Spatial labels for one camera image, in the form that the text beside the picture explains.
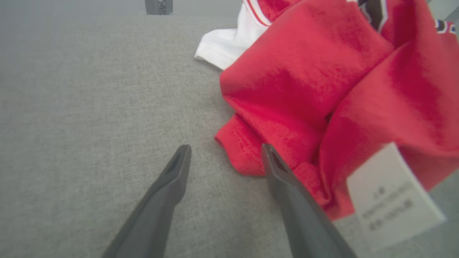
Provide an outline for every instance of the red stripe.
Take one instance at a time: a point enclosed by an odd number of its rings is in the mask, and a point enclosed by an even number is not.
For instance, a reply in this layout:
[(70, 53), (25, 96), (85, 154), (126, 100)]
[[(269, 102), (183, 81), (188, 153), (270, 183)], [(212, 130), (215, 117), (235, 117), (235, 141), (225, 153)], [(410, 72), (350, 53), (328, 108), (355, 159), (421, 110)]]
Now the red stripe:
[(250, 3), (250, 0), (247, 0), (247, 3), (249, 3), (250, 9), (252, 10), (252, 13), (255, 15), (255, 18), (256, 18), (261, 24), (263, 24), (264, 26), (269, 27), (269, 25), (265, 24), (264, 22), (262, 22), (262, 21), (260, 20), (260, 17), (258, 17), (257, 13), (256, 13), (255, 10), (253, 9), (253, 6), (252, 6), (252, 4)]

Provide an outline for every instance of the clothing tag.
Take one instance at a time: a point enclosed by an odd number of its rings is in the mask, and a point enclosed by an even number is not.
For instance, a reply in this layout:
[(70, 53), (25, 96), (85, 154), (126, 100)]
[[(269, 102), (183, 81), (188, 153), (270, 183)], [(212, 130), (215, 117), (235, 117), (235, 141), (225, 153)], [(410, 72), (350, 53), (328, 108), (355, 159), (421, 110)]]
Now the clothing tag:
[(446, 221), (395, 143), (384, 147), (354, 171), (347, 178), (347, 187), (372, 251)]

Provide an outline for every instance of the white garment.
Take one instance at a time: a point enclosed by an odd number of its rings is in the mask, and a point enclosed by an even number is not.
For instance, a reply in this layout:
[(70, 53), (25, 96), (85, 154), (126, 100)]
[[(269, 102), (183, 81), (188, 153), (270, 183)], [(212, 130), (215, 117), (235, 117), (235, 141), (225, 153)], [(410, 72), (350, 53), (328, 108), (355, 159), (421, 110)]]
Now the white garment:
[(224, 70), (233, 64), (271, 25), (257, 0), (243, 0), (237, 28), (217, 29), (205, 34), (195, 58)]

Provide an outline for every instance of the white sleeve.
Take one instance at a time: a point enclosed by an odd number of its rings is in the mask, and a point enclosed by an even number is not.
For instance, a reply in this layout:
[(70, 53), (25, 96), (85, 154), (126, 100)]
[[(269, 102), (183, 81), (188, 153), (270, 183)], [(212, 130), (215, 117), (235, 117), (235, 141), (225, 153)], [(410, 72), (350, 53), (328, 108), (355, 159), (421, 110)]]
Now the white sleeve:
[(233, 64), (268, 29), (254, 19), (251, 9), (242, 2), (237, 18), (237, 29), (217, 29), (205, 34), (195, 58), (224, 70)]

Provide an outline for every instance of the red shirt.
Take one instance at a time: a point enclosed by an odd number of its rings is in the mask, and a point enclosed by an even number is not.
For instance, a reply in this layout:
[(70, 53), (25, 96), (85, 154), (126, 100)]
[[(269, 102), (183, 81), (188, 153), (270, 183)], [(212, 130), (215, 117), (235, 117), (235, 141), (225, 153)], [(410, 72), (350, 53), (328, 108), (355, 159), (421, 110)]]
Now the red shirt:
[(459, 166), (453, 24), (425, 0), (361, 9), (300, 1), (220, 77), (236, 114), (215, 138), (235, 169), (264, 175), (261, 144), (272, 144), (331, 219), (353, 213), (346, 177), (385, 143), (426, 189)]

